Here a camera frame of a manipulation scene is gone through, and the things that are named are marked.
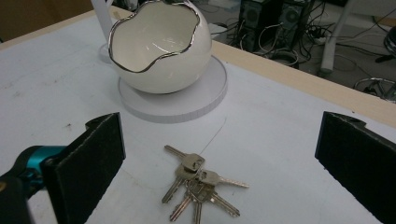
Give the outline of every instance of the white tabletop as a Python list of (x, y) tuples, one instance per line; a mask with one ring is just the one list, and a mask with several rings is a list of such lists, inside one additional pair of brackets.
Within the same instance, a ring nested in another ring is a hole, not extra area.
[[(120, 112), (127, 158), (88, 223), (169, 222), (184, 189), (161, 203), (179, 163), (164, 145), (250, 185), (217, 187), (241, 217), (205, 203), (202, 223), (379, 223), (314, 154), (323, 111), (362, 119), (393, 142), (395, 128), (230, 63), (228, 92), (213, 111), (178, 124), (144, 121), (122, 106), (119, 77), (97, 56), (104, 43), (88, 17), (0, 50), (0, 174), (25, 148), (68, 145), (88, 120)], [(56, 222), (46, 191), (29, 204), (36, 223)], [(192, 208), (176, 223), (192, 223)]]

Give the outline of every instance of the scratch on table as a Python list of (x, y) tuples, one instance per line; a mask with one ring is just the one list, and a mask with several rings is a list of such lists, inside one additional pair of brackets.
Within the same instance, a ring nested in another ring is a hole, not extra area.
[(219, 134), (219, 132), (221, 131), (221, 129), (224, 127), (225, 122), (227, 121), (227, 117), (224, 119), (224, 122), (222, 123), (221, 127), (218, 129), (218, 131), (215, 133), (215, 135), (213, 135), (213, 137), (210, 139), (210, 141), (206, 144), (206, 146), (204, 147), (204, 149), (202, 149), (201, 154), (204, 153), (204, 151), (206, 150), (206, 148), (210, 145), (210, 143), (213, 141), (213, 139), (215, 139), (215, 137)]

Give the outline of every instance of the computer tower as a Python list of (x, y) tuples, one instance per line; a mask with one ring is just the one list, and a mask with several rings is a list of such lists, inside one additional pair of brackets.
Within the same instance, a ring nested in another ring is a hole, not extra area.
[(284, 0), (279, 21), (282, 26), (277, 29), (276, 46), (292, 48), (305, 30), (314, 0)]
[[(265, 27), (278, 24), (282, 4), (281, 0), (241, 1), (238, 37), (242, 40), (244, 50), (253, 52), (259, 49), (260, 33)], [(260, 40), (262, 45), (274, 38), (275, 33), (276, 29), (266, 30)]]

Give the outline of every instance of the ceramic bowl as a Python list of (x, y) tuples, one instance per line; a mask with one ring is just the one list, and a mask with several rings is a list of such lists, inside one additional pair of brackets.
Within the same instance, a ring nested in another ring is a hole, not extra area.
[(188, 1), (146, 2), (114, 24), (108, 43), (120, 77), (150, 93), (190, 86), (205, 72), (212, 47), (204, 16)]

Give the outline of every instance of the bowl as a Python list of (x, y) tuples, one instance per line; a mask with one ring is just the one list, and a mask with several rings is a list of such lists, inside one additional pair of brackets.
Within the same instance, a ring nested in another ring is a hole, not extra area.
[(111, 61), (131, 87), (149, 93), (183, 90), (205, 72), (212, 41), (189, 1), (148, 1), (110, 32)]

